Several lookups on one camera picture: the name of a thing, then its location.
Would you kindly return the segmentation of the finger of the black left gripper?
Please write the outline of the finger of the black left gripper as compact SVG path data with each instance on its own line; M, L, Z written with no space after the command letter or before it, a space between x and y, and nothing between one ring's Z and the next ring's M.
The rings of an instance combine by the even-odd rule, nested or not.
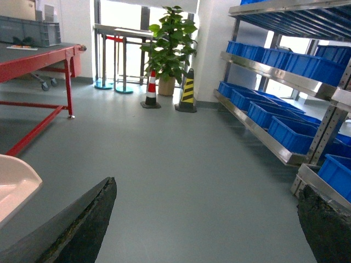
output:
M1 252L1 262L95 262L117 196L108 177Z

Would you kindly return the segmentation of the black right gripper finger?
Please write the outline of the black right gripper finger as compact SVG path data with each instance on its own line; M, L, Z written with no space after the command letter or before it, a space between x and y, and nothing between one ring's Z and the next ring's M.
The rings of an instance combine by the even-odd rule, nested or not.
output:
M350 262L350 210L312 185L298 193L297 214L317 262Z

